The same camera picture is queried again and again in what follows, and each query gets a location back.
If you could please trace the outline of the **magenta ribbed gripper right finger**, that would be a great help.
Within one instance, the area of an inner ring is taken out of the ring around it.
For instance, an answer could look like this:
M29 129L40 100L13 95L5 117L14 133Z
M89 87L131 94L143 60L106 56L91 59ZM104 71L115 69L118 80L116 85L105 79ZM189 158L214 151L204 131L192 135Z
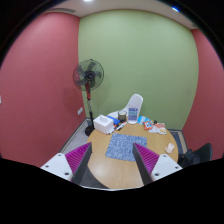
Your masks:
M143 184L148 185L152 183L151 173L159 159L159 155L137 143L133 144L132 152Z

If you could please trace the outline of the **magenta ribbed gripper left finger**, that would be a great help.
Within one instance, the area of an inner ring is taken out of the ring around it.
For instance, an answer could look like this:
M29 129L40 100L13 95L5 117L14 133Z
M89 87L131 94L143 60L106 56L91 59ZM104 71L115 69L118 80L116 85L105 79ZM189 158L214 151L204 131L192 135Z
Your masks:
M92 143L86 143L70 151L65 155L66 160L72 170L73 176L71 181L79 185L82 181L86 166L92 154Z

